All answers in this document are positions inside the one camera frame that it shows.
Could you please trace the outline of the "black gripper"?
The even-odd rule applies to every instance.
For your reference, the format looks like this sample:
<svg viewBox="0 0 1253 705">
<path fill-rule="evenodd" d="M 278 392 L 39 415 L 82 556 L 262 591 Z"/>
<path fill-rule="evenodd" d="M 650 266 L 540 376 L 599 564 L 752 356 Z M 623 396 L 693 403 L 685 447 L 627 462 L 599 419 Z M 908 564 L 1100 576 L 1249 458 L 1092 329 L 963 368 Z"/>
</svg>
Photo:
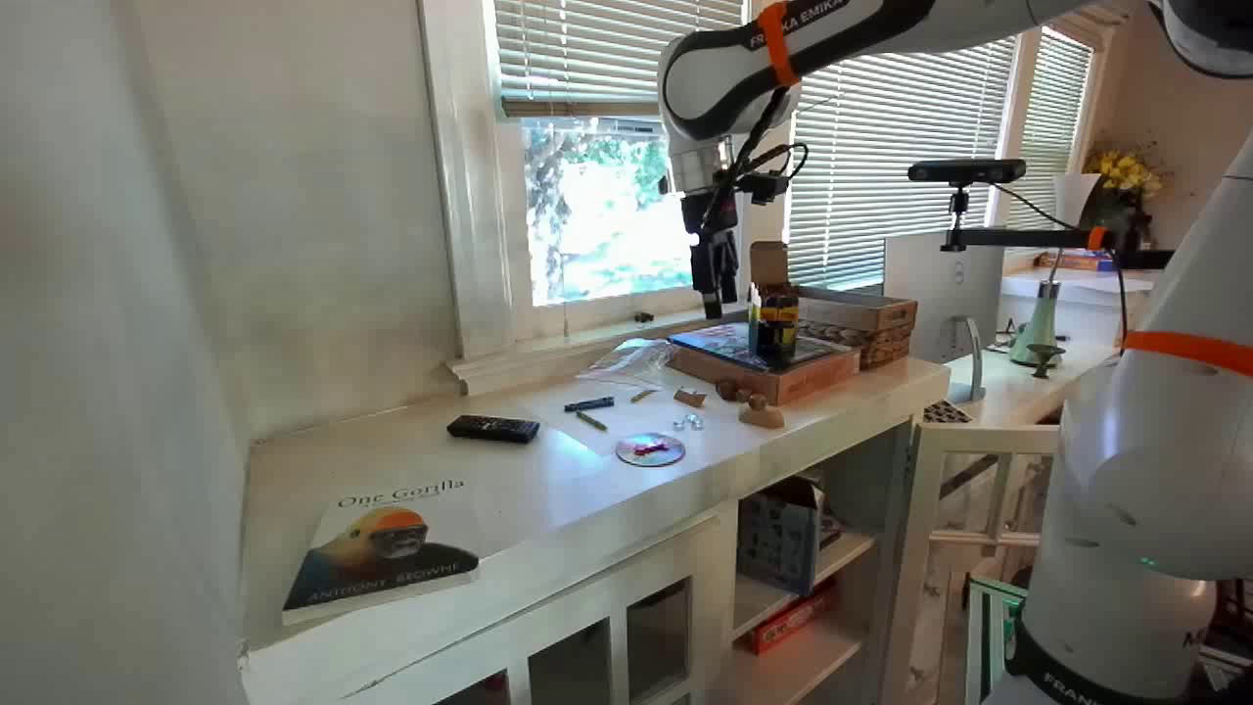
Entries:
<svg viewBox="0 0 1253 705">
<path fill-rule="evenodd" d="M 681 200 L 685 231 L 693 235 L 689 266 L 701 290 L 705 321 L 724 317 L 724 298 L 736 294 L 736 204 L 717 192 L 697 192 Z"/>
</svg>

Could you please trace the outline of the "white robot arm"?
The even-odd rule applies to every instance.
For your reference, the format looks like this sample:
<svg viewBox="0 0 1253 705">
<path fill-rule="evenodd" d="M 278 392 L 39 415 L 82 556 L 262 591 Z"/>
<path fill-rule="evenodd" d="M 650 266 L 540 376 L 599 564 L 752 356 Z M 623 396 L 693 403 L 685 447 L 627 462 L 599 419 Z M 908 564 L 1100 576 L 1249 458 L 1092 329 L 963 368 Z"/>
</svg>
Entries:
<svg viewBox="0 0 1253 705">
<path fill-rule="evenodd" d="M 775 118 L 811 71 L 951 51 L 1085 0 L 771 0 L 662 47 L 670 184 L 728 180 L 717 141 Z M 1151 309 L 1061 407 L 1030 595 L 987 705 L 1249 705 L 1190 674 L 1222 580 L 1253 576 L 1253 141 L 1171 255 Z"/>
</svg>

